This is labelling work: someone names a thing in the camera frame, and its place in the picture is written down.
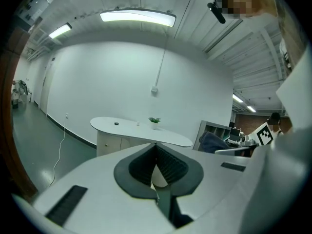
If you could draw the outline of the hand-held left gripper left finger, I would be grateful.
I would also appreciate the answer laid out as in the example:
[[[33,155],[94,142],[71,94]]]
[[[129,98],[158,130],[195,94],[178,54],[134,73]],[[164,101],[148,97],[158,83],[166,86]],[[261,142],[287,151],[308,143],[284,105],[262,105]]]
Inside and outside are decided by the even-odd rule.
[[[156,191],[151,188],[156,156],[156,145],[149,144],[120,160],[114,167],[118,186],[131,197],[157,199]]]

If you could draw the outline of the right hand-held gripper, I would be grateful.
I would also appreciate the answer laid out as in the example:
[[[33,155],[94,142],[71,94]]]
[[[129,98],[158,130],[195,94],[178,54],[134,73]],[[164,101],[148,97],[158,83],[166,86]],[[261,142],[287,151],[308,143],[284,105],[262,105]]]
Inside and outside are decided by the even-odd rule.
[[[258,146],[270,144],[273,141],[273,133],[267,123],[263,123],[249,135],[245,135],[236,148],[215,151],[216,155],[251,157]]]

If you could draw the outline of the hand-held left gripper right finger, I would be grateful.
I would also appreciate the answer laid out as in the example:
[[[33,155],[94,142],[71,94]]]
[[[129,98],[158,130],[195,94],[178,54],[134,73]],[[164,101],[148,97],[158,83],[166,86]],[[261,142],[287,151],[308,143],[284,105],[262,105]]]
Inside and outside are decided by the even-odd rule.
[[[156,145],[156,165],[173,196],[191,195],[204,177],[200,163],[163,144]]]

